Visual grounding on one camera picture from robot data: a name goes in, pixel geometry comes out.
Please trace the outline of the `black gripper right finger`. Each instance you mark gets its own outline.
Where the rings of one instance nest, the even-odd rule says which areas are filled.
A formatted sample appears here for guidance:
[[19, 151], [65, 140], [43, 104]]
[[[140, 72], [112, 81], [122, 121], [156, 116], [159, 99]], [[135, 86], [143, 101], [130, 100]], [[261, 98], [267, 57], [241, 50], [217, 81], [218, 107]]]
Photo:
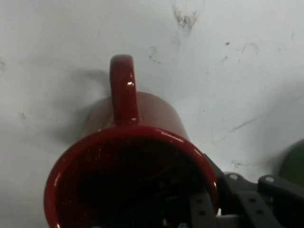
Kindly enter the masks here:
[[218, 179], [217, 216], [204, 210], [205, 228], [302, 228], [304, 189], [275, 175], [264, 175], [257, 183], [238, 173], [224, 173], [211, 163]]

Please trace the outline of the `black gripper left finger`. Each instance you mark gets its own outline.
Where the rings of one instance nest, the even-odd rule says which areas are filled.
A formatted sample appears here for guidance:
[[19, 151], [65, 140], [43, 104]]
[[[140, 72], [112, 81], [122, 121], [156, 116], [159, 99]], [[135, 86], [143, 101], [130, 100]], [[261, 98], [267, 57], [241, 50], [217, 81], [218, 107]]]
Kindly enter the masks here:
[[190, 217], [192, 228], [217, 228], [216, 214], [208, 193], [191, 194]]

